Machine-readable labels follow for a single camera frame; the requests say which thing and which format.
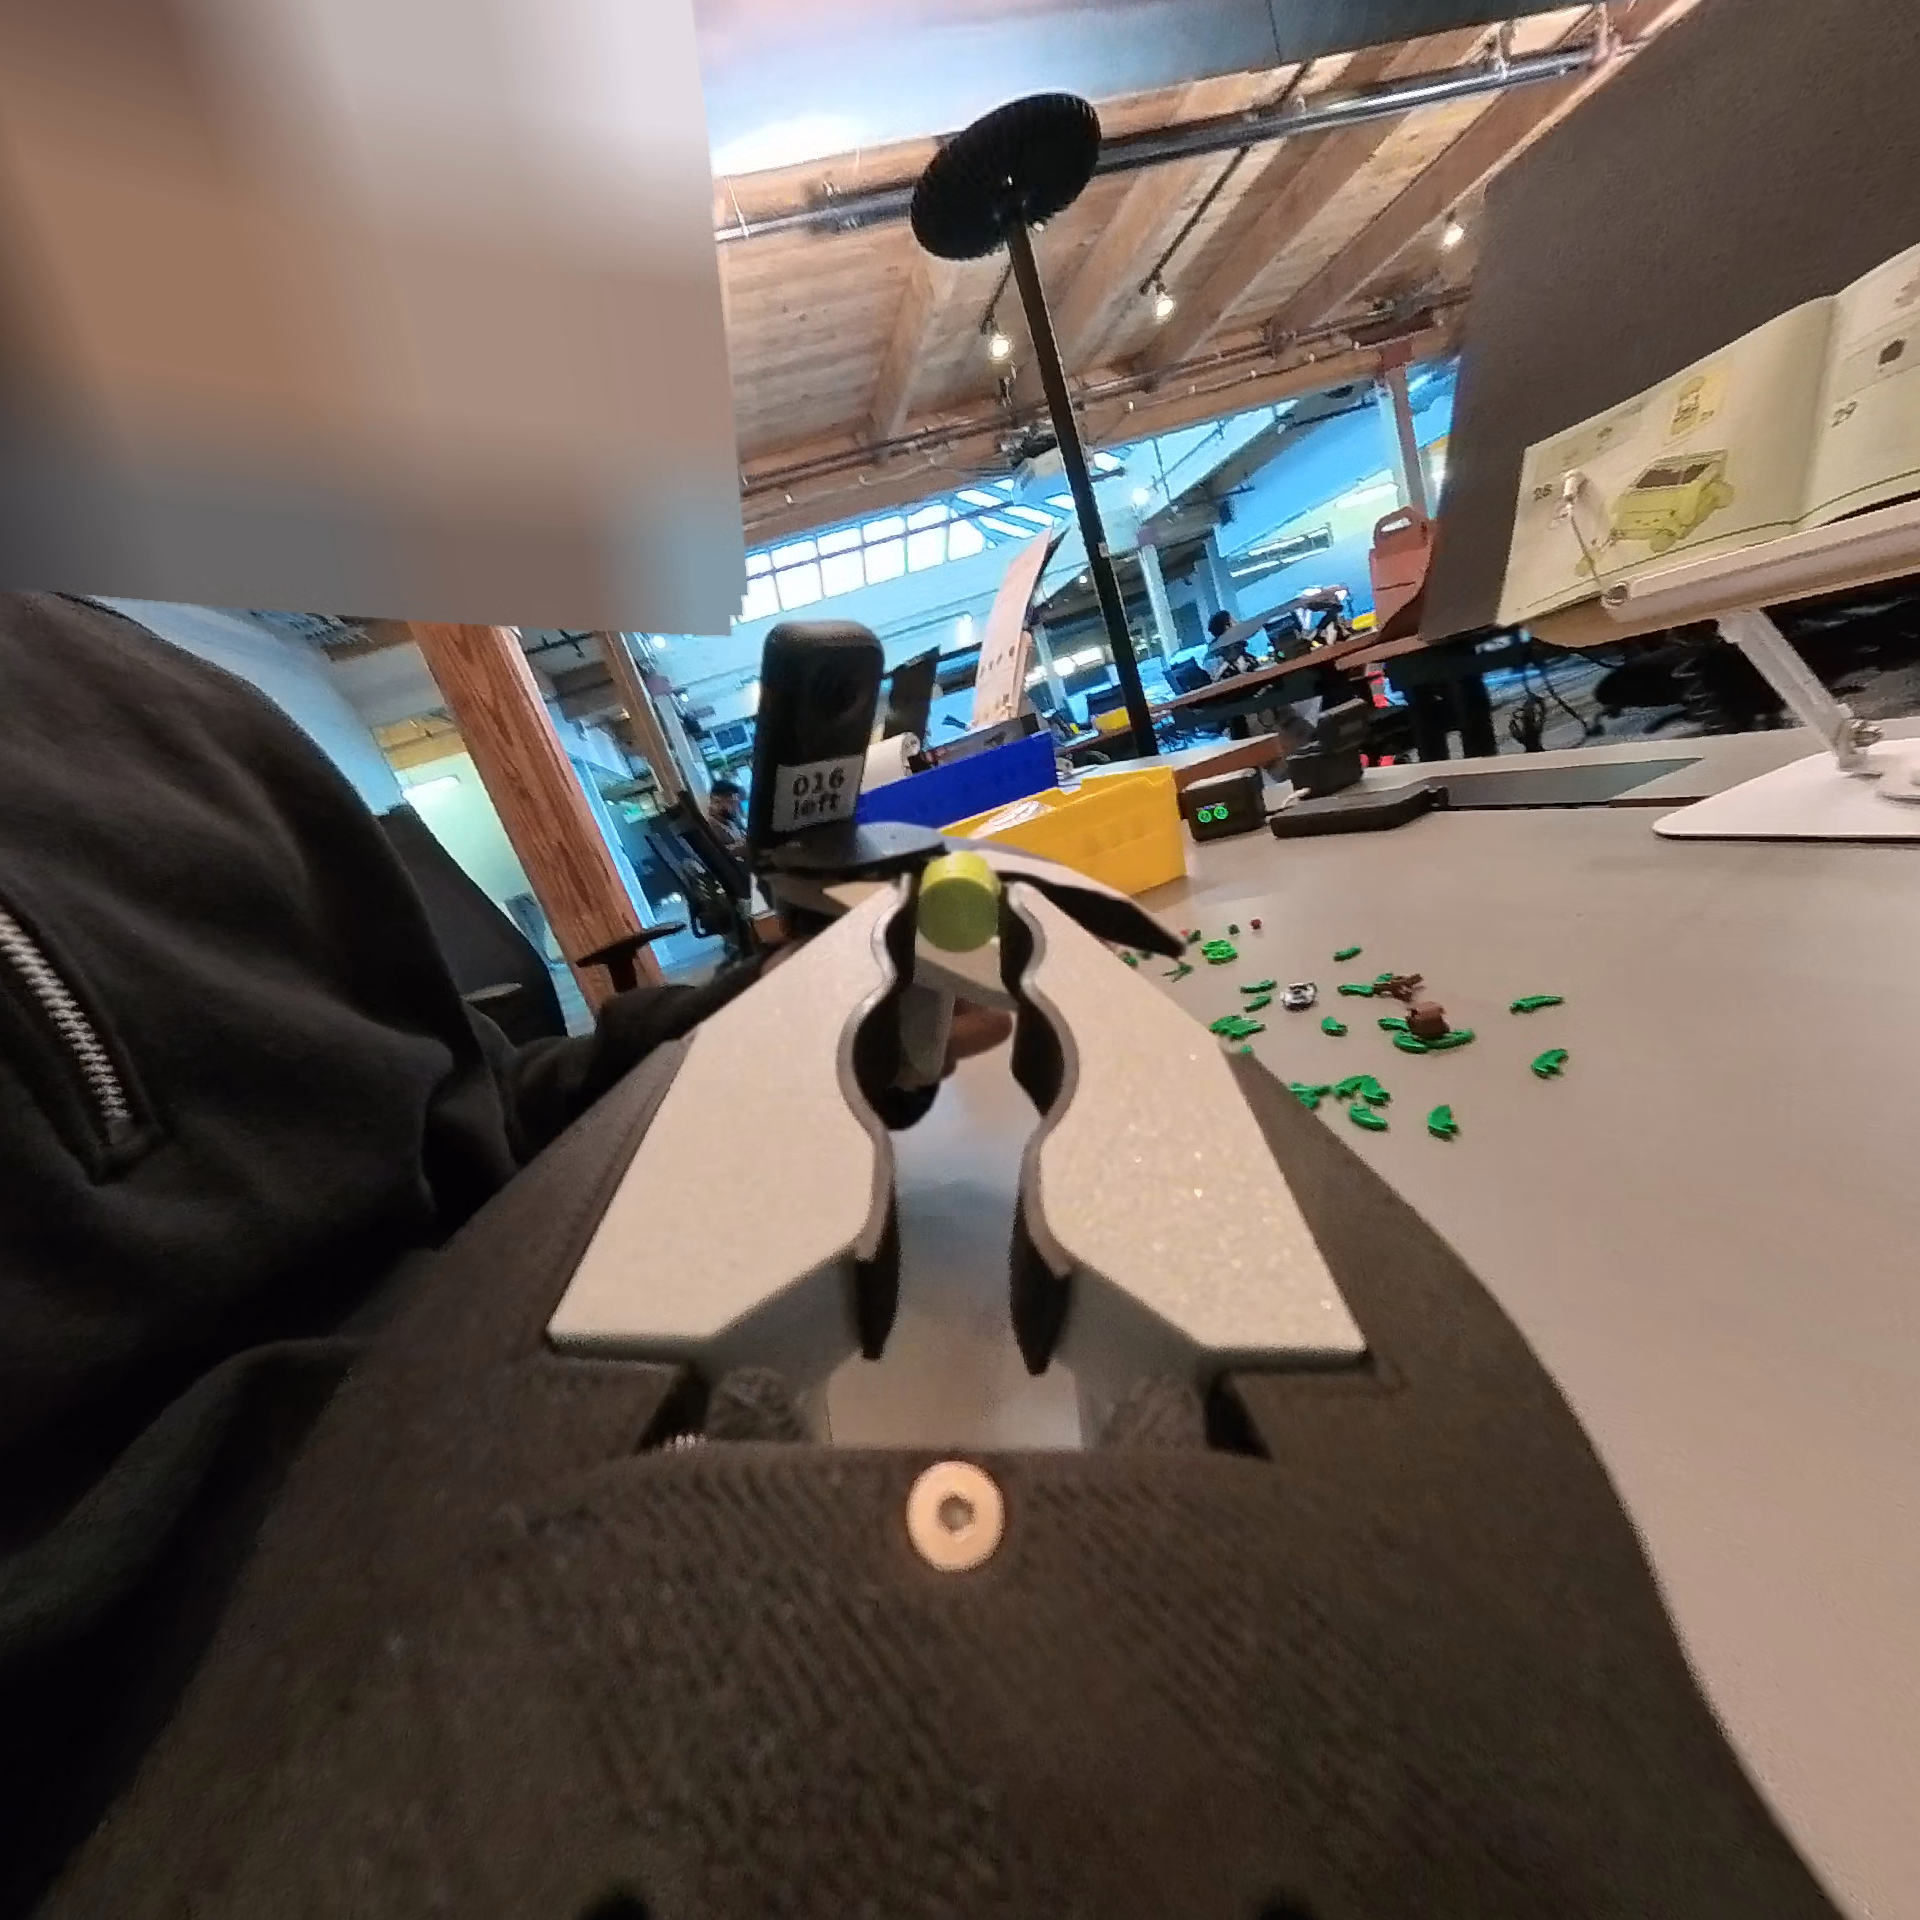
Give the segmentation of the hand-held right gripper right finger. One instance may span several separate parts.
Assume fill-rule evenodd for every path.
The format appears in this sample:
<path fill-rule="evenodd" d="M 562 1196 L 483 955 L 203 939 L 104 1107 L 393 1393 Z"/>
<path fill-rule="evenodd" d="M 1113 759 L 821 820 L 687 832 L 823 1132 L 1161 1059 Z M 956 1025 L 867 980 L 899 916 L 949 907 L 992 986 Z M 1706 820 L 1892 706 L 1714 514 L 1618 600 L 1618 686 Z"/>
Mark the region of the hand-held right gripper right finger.
<path fill-rule="evenodd" d="M 1036 881 L 1002 904 L 1034 1113 L 1011 1247 L 1031 1376 L 1349 1372 L 1368 1346 L 1233 1056 Z"/>

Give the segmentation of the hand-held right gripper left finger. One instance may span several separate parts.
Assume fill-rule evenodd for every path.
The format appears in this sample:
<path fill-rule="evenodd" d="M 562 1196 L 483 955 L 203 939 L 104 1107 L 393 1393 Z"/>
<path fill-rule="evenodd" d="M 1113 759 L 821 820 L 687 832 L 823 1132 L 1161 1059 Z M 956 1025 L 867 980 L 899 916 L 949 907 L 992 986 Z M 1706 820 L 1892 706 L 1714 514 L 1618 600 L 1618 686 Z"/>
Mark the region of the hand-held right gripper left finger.
<path fill-rule="evenodd" d="M 876 1361 L 890 1121 L 933 1099 L 917 882 L 888 881 L 687 1046 L 546 1324 L 610 1361 Z"/>

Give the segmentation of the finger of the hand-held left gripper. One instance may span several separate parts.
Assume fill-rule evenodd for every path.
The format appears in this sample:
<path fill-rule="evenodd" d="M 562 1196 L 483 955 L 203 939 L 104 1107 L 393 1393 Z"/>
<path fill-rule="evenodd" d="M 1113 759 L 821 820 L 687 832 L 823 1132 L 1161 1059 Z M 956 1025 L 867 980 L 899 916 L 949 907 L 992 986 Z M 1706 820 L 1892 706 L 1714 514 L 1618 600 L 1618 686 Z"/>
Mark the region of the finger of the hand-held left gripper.
<path fill-rule="evenodd" d="M 1133 897 L 1127 897 L 1105 881 L 1068 868 L 1065 864 L 1008 849 L 984 843 L 980 855 L 999 881 L 1024 882 L 1059 906 L 1081 931 L 1099 943 L 1139 953 L 1181 958 L 1186 938 L 1148 913 Z"/>
<path fill-rule="evenodd" d="M 941 953 L 914 948 L 911 980 L 897 999 L 897 1035 L 900 1086 L 938 1086 L 949 1071 L 947 1041 L 956 1002 L 976 1002 L 1016 1012 L 1016 999 L 1002 986 L 999 951 Z"/>

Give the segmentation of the lime round brick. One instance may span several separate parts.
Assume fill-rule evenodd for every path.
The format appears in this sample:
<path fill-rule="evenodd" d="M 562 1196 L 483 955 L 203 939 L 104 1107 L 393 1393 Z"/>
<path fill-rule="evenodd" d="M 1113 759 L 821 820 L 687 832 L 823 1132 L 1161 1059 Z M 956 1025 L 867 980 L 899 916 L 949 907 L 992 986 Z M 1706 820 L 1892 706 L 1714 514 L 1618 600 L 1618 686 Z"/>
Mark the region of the lime round brick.
<path fill-rule="evenodd" d="M 920 938 L 939 953 L 973 953 L 999 938 L 1002 879 L 972 849 L 933 858 L 920 873 Z"/>

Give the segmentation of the person's left forearm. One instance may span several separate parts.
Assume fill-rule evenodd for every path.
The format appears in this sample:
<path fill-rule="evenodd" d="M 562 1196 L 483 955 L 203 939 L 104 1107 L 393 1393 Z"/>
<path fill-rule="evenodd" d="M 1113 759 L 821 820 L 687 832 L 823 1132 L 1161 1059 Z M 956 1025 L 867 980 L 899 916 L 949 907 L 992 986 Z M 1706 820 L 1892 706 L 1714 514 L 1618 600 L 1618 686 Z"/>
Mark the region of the person's left forearm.
<path fill-rule="evenodd" d="M 513 1042 L 489 1016 L 466 1006 L 468 1054 L 435 1105 L 436 1132 L 485 1160 L 523 1167 L 556 1144 L 613 1088 L 668 1046 L 797 958 L 795 945 L 722 968 L 695 987 L 616 992 L 583 1039 Z"/>

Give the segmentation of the yellow plastic bin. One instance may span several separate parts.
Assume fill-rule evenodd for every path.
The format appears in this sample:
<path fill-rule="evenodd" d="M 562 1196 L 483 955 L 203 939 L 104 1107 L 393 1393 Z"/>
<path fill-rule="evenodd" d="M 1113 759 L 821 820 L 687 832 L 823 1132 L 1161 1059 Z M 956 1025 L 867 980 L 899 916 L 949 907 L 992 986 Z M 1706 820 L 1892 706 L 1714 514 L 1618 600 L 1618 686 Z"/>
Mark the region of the yellow plastic bin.
<path fill-rule="evenodd" d="M 997 841 L 1052 859 L 1117 894 L 1148 897 L 1188 873 L 1188 838 L 1176 770 L 1144 764 L 1090 774 L 1077 786 L 1052 786 L 1002 802 L 945 828 L 949 838 Z"/>

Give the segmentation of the pile of green brick pieces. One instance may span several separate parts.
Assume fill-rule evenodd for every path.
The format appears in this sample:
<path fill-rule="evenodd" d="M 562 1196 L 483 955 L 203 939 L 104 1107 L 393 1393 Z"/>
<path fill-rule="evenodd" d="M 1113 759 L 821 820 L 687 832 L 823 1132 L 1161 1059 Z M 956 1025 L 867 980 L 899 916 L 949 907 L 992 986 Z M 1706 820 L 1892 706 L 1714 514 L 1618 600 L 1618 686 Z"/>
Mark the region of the pile of green brick pieces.
<path fill-rule="evenodd" d="M 1152 963 L 1145 951 L 1120 948 L 1125 968 L 1154 972 L 1159 983 L 1188 999 L 1196 1022 L 1228 1065 L 1267 1072 L 1298 1110 L 1341 1121 L 1354 1132 L 1388 1136 L 1408 1129 L 1434 1144 L 1455 1144 L 1465 1118 L 1443 1072 L 1416 1076 L 1401 1094 L 1405 1065 L 1459 1065 L 1474 1047 L 1496 1052 L 1497 1022 L 1522 1028 L 1571 1009 L 1571 992 L 1524 976 L 1521 987 L 1469 992 L 1449 972 L 1403 966 L 1385 948 L 1360 943 L 1306 947 L 1284 953 L 1275 922 L 1261 914 L 1199 922 L 1176 916 L 1186 938 L 1181 958 Z M 1448 1009 L 1455 1035 L 1439 1047 L 1405 1035 L 1408 1002 Z"/>

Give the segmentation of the white banner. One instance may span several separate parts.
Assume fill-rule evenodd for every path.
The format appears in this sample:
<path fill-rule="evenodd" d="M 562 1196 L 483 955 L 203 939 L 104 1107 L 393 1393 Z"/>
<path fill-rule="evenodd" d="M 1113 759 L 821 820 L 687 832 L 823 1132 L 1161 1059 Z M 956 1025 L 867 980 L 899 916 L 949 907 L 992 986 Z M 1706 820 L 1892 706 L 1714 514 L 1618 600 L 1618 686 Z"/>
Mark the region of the white banner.
<path fill-rule="evenodd" d="M 1024 708 L 1027 675 L 1036 655 L 1036 601 L 1048 564 L 1063 539 L 1065 530 L 1028 538 L 1016 548 L 999 579 L 978 644 L 973 732 L 1013 722 Z"/>

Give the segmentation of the black office chair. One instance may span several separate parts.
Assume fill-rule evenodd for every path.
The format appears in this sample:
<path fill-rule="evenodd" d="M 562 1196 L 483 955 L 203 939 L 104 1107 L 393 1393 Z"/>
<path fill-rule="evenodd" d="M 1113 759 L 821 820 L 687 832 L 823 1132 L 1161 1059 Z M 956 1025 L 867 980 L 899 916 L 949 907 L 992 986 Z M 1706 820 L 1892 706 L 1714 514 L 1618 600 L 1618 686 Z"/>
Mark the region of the black office chair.
<path fill-rule="evenodd" d="M 641 986 L 641 966 L 660 966 L 660 948 L 680 938 L 720 945 L 724 958 L 756 951 L 747 792 L 736 779 L 712 783 L 707 801 L 683 792 L 618 835 L 641 882 L 641 924 L 581 953 L 585 969 L 625 992 Z"/>

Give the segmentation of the black pole lamp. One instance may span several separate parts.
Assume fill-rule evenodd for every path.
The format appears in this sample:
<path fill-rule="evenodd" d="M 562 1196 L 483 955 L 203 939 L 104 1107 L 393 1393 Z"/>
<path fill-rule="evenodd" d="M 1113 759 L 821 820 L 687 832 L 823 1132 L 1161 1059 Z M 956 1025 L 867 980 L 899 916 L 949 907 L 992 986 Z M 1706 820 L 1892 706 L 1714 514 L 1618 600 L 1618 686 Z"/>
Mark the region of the black pole lamp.
<path fill-rule="evenodd" d="M 1057 451 L 1072 495 L 1088 576 L 1109 636 L 1127 735 L 1137 756 L 1161 755 L 1145 700 L 1133 636 L 1125 620 L 1106 523 L 1072 407 L 1065 361 L 1041 282 L 1034 232 L 1068 211 L 1088 188 L 1101 130 L 1092 103 L 1068 91 L 1039 91 L 978 118 L 952 135 L 914 180 L 907 224 L 931 259 L 967 263 L 1007 254 L 1048 404 Z"/>

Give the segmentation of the dark grey flat pad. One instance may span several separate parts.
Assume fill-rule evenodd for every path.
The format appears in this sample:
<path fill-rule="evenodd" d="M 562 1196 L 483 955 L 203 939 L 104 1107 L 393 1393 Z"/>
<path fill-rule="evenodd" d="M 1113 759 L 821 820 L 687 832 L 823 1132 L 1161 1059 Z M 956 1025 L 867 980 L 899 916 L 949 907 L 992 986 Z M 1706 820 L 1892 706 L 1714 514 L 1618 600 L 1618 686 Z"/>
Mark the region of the dark grey flat pad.
<path fill-rule="evenodd" d="M 1468 770 L 1465 761 L 1443 768 L 1443 779 L 1423 779 L 1380 790 L 1351 786 L 1332 798 L 1282 806 L 1267 818 L 1281 841 L 1392 832 L 1434 815 L 1503 810 L 1604 810 L 1645 806 L 1644 792 L 1697 766 L 1697 756 L 1599 761 L 1543 768 L 1507 766 L 1493 774 Z"/>

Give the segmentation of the person's black jacket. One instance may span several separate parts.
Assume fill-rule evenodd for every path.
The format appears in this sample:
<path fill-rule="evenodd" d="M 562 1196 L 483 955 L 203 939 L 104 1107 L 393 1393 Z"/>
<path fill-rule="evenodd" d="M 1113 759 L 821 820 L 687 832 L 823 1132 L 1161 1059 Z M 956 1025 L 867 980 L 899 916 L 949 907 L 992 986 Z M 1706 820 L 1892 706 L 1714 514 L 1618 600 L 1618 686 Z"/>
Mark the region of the person's black jacket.
<path fill-rule="evenodd" d="M 436 1132 L 464 1009 L 388 835 L 250 683 L 2 612 L 5 1694 L 95 1674 L 303 1447 L 407 1257 L 523 1167 Z"/>

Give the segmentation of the white book stand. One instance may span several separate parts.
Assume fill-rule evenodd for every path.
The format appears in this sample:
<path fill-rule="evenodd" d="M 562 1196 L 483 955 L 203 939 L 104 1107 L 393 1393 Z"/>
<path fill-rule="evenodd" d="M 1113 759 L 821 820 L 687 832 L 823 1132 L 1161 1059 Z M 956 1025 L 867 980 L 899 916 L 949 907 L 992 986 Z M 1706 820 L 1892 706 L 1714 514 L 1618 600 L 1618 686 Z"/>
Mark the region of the white book stand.
<path fill-rule="evenodd" d="M 1716 639 L 1784 697 L 1816 752 L 1775 774 L 1722 790 L 1653 826 L 1667 841 L 1700 843 L 1851 843 L 1913 847 L 1919 839 L 1916 742 L 1889 742 L 1827 691 L 1767 610 L 1757 588 L 1674 590 L 1663 582 L 1617 584 L 1601 606 L 1626 627 L 1664 627 L 1707 618 Z"/>

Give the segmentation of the pale green instruction booklet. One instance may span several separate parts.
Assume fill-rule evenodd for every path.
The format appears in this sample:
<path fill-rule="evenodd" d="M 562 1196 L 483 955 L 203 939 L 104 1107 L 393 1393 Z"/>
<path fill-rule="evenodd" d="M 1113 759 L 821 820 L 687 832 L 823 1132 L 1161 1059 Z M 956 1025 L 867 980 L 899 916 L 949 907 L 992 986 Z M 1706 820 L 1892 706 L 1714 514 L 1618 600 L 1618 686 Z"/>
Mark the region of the pale green instruction booklet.
<path fill-rule="evenodd" d="M 1524 451 L 1497 624 L 1916 495 L 1919 250 Z"/>

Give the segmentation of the wooden post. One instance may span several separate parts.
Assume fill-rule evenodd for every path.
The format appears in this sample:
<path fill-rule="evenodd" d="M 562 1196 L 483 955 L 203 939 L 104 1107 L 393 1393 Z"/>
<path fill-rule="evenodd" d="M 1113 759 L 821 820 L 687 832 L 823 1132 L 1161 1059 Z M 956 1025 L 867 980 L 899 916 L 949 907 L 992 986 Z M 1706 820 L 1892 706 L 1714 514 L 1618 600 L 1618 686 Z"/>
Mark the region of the wooden post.
<path fill-rule="evenodd" d="M 568 968 L 599 1009 L 656 987 L 647 931 L 537 686 L 506 627 L 407 622 Z"/>

